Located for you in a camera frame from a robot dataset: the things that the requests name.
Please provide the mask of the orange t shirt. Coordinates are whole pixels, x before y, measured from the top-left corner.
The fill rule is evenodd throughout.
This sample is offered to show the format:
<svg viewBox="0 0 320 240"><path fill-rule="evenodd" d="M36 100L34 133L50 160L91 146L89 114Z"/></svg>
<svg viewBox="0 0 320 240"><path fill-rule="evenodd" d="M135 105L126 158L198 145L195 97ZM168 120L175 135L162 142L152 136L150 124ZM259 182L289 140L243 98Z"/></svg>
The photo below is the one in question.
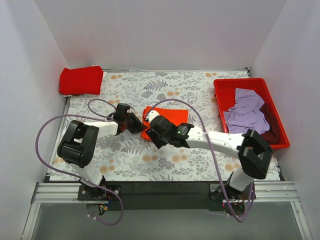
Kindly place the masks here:
<svg viewBox="0 0 320 240"><path fill-rule="evenodd" d="M151 106L147 106L143 110L142 114L142 123L147 127L147 129L143 130L140 134L140 137L144 140L150 141L151 139L148 137L146 131L149 129L150 123L146 121L147 113L150 111ZM161 116L167 118L170 122L178 126L181 123L188 123L189 111L187 109L168 109L168 108L160 108L155 107L153 109L157 111Z"/></svg>

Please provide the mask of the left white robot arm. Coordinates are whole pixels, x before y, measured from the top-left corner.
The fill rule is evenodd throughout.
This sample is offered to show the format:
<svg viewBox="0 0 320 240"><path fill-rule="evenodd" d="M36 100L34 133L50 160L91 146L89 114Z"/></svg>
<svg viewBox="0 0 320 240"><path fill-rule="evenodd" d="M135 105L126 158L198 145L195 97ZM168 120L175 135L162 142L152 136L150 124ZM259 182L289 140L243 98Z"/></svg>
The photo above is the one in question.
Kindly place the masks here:
<svg viewBox="0 0 320 240"><path fill-rule="evenodd" d="M71 121L57 147L57 155L71 165L84 184L90 187L89 194L95 200L101 200L107 191L101 184L103 175L92 162L97 140L120 135L126 130L138 134L146 129L147 127L131 111L130 105L119 103L105 120Z"/></svg>

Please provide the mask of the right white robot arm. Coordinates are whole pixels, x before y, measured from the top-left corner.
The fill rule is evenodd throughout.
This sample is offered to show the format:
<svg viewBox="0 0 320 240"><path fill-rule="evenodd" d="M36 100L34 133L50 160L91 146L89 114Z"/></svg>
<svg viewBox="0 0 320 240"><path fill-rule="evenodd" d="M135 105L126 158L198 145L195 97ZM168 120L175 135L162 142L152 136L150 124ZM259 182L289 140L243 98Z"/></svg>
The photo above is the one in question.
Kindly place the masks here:
<svg viewBox="0 0 320 240"><path fill-rule="evenodd" d="M273 156L273 149L255 130L246 133L205 132L189 123L175 125L156 111L145 120L149 123L146 134L160 149L169 144L176 148L205 149L232 156L240 161L224 185L226 194L237 199L254 180L264 180Z"/></svg>

